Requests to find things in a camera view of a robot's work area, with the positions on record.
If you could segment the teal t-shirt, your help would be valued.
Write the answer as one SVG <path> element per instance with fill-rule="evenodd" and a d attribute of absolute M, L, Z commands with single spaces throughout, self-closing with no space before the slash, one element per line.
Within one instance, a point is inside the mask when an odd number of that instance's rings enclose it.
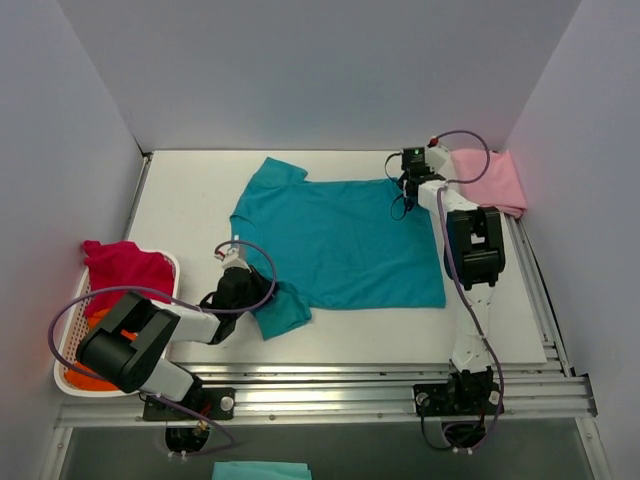
<path fill-rule="evenodd" d="M 385 179 L 312 182 L 266 158 L 230 216 L 251 242 L 246 259 L 277 280 L 254 311 L 270 340 L 308 323 L 314 309 L 443 308 L 441 263 L 428 211 L 401 215 Z"/>

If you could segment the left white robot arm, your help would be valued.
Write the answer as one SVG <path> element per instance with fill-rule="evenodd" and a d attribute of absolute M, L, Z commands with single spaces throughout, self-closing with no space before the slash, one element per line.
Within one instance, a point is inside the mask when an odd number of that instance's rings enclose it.
<path fill-rule="evenodd" d="M 252 266 L 227 269 L 217 290 L 194 309 L 128 291 L 89 330 L 76 349 L 76 359 L 122 392 L 159 395 L 177 418 L 190 419 L 202 405 L 198 380 L 165 358 L 167 346 L 222 343 L 242 314 L 268 303 L 276 291 L 277 284 Z"/>

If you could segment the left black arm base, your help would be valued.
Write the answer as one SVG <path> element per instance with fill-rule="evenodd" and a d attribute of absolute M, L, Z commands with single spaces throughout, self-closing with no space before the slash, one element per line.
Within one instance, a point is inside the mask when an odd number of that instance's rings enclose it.
<path fill-rule="evenodd" d="M 179 405 L 215 421 L 234 418 L 236 390 L 231 387 L 201 387 L 188 393 Z M 142 419 L 147 422 L 177 422 L 195 420 L 191 414 L 168 406 L 153 397 L 146 397 Z"/>

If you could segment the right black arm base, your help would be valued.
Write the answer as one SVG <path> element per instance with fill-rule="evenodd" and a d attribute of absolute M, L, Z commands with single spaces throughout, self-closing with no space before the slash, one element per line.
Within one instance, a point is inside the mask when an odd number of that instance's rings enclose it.
<path fill-rule="evenodd" d="M 500 386 L 494 381 L 493 370 L 470 373 L 451 372 L 446 381 L 414 384 L 415 411 L 424 417 L 453 417 L 502 414 Z"/>

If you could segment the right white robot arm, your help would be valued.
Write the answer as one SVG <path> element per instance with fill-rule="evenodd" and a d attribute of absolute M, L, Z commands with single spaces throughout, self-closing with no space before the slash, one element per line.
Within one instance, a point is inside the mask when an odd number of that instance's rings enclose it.
<path fill-rule="evenodd" d="M 459 373 L 479 374 L 491 367 L 487 347 L 494 288 L 506 266 L 500 212 L 466 199 L 429 165 L 442 158 L 438 147 L 403 149 L 396 181 L 408 209 L 431 213 L 444 242 L 442 265 L 457 299 L 456 331 L 451 363 Z"/>

